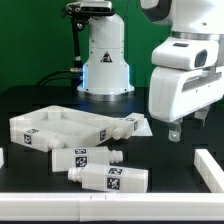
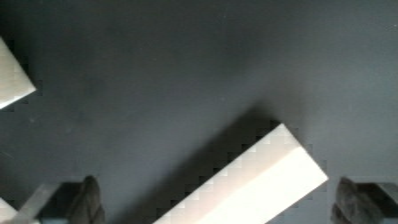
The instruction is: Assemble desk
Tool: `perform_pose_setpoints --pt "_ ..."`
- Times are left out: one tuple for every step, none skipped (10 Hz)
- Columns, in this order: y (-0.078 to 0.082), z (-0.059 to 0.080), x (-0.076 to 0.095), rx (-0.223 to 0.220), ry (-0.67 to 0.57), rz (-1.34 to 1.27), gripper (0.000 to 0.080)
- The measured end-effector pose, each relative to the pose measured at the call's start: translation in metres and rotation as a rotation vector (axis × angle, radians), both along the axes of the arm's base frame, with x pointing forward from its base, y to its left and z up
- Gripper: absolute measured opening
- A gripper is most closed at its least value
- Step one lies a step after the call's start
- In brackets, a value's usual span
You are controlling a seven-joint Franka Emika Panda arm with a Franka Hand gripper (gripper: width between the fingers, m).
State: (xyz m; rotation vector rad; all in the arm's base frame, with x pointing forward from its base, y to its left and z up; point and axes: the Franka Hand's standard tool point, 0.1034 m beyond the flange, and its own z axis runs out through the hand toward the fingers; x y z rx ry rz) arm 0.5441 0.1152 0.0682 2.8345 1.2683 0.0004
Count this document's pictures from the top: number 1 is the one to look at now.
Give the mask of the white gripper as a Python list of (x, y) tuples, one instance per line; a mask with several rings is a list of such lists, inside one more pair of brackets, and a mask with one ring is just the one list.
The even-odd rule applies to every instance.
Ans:
[(170, 122), (170, 141), (181, 139), (180, 118), (195, 112), (194, 125), (203, 128), (208, 105), (224, 96), (224, 65), (218, 64), (219, 50), (219, 37), (212, 36), (169, 37), (153, 51), (156, 68), (150, 79), (149, 112), (155, 119)]

